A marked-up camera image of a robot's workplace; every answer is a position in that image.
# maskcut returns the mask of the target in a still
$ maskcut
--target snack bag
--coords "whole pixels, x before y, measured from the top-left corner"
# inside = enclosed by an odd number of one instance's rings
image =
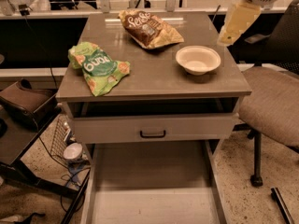
[[[102,49],[90,42],[82,42],[71,48],[68,59],[74,69],[82,68],[94,96],[110,92],[123,77],[130,74],[128,62],[113,61]]]
[[[157,49],[184,41],[174,27],[149,12],[123,10],[119,17],[124,29],[144,49]]]

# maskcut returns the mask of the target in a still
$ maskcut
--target power adapter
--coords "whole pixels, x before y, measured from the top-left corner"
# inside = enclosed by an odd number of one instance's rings
[[[30,15],[29,7],[25,4],[19,5],[19,12],[21,13],[22,16]]]

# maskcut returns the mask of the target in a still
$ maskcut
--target drawer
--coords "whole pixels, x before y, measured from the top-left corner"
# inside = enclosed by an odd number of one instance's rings
[[[84,144],[225,139],[235,125],[231,113],[74,118],[70,124]]]
[[[207,147],[207,141],[95,145],[80,223],[230,223]]]

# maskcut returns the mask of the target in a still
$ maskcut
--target black handle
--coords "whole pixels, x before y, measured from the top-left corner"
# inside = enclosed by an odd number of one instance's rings
[[[166,136],[166,130],[163,130],[162,134],[143,134],[142,131],[140,131],[140,136],[142,138],[164,138]]]

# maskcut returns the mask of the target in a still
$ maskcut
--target black bag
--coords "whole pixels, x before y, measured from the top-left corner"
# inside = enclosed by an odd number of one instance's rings
[[[0,105],[25,127],[38,129],[56,107],[55,95],[50,90],[34,90],[28,80],[22,79],[0,91]]]

